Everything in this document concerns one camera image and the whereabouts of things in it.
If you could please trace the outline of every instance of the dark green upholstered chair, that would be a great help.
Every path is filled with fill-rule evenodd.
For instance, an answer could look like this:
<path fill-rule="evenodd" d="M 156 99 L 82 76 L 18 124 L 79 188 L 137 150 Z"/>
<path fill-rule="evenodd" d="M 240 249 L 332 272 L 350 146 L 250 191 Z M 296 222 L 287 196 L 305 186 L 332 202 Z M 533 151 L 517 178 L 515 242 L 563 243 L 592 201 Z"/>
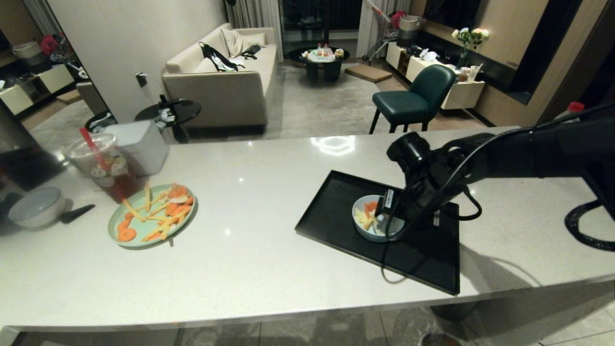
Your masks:
<path fill-rule="evenodd" d="M 427 131 L 427 124 L 438 113 L 454 82 L 455 73 L 451 69 L 431 65 L 419 73 L 408 91 L 375 93 L 371 99 L 377 109 L 370 134 L 374 133 L 380 112 L 391 124 L 389 133 L 395 132 L 399 125 L 406 132 L 409 124 L 416 123 L 423 123 L 422 131 Z"/>

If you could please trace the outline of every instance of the red straw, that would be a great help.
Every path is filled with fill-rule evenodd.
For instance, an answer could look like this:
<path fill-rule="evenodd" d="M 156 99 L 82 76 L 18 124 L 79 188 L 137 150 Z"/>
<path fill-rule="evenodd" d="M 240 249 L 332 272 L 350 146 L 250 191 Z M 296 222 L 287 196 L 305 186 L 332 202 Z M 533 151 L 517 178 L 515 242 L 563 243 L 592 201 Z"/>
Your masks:
<path fill-rule="evenodd" d="M 90 147 L 90 150 L 92 151 L 92 153 L 94 153 L 94 157 L 96 157 L 96 161 L 98 161 L 100 167 L 102 167 L 106 172 L 110 173 L 109 166 L 107 166 L 105 159 L 103 159 L 102 155 L 100 154 L 100 150 L 96 146 L 96 143 L 94 143 L 94 141 L 92 140 L 90 134 L 84 127 L 80 128 L 79 131 L 81 132 L 83 139 L 87 143 L 87 146 Z M 114 183 L 111 189 L 113 189 L 113 192 L 115 192 L 115 194 L 118 195 L 120 199 L 124 199 L 124 194 L 118 189 L 117 184 Z"/>
<path fill-rule="evenodd" d="M 109 167 L 105 163 L 105 159 L 103 159 L 102 155 L 100 154 L 100 150 L 96 146 L 96 143 L 94 143 L 94 141 L 92 140 L 92 137 L 90 136 L 90 134 L 87 132 L 87 130 L 84 127 L 80 128 L 79 131 L 81 132 L 83 139 L 85 139 L 87 146 L 90 147 L 90 150 L 92 151 L 92 153 L 94 153 L 94 157 L 96 157 L 96 161 L 98 161 L 98 164 L 100 165 L 100 167 L 102 167 L 104 170 L 108 172 Z"/>

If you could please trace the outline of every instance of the kitchen island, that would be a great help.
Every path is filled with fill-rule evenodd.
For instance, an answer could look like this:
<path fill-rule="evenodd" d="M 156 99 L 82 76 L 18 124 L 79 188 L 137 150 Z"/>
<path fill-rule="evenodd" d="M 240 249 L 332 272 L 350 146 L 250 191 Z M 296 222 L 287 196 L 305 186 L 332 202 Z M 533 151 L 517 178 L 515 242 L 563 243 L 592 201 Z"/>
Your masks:
<path fill-rule="evenodd" d="M 438 148 L 486 131 L 503 129 L 421 135 Z M 456 304 L 615 280 L 615 254 L 579 243 L 564 227 L 572 208 L 595 199 L 577 178 L 471 185 L 483 214 L 459 226 L 457 296 L 413 280 L 389 284 L 377 266 L 295 233 L 331 170 L 403 187 L 402 171 L 385 154 L 397 137 L 174 145 L 150 185 L 186 185 L 199 207 L 177 235 L 140 250 L 109 238 L 117 204 L 68 169 L 45 186 L 94 209 L 68 225 L 0 230 L 0 326 L 6 326 L 0 340 L 6 344 L 12 331 L 190 328 Z M 460 214 L 474 213 L 465 197 L 453 201 Z M 613 220 L 599 208 L 581 227 L 608 238 Z"/>

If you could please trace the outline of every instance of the black bag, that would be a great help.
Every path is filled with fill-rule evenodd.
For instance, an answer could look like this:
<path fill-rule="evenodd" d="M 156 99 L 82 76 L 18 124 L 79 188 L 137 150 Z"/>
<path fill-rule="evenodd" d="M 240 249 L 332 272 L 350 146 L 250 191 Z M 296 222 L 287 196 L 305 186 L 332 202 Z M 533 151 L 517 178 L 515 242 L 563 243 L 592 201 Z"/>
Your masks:
<path fill-rule="evenodd" d="M 227 72 L 228 70 L 224 69 L 224 67 L 227 67 L 232 70 L 239 71 L 240 65 L 236 65 L 230 62 L 227 58 L 224 57 L 224 55 L 220 54 L 220 52 L 218 52 L 212 46 L 209 46 L 208 44 L 204 44 L 203 42 L 199 42 L 199 46 L 200 46 L 200 49 L 203 51 L 203 56 L 213 62 L 213 65 L 216 66 L 216 70 Z"/>
<path fill-rule="evenodd" d="M 241 53 L 241 56 L 244 57 L 246 60 L 256 60 L 258 58 L 255 57 L 255 54 L 258 53 L 259 50 L 261 50 L 261 46 L 255 44 L 254 46 L 250 46 L 250 48 L 248 48 L 245 52 Z"/>

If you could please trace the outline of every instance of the black tray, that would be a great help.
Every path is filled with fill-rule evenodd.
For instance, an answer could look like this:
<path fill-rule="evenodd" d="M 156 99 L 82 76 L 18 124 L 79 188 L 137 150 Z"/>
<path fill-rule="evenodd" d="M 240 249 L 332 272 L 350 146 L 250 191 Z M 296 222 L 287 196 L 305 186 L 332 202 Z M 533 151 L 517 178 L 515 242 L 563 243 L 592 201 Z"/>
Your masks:
<path fill-rule="evenodd" d="M 384 195 L 390 187 L 353 175 L 331 171 L 295 227 L 298 234 L 360 259 L 381 265 L 386 244 L 359 235 L 352 206 L 365 195 Z M 445 208 L 458 213 L 458 205 Z M 384 267 L 449 294 L 459 294 L 459 222 L 440 215 L 439 226 L 408 231 L 389 243 Z"/>

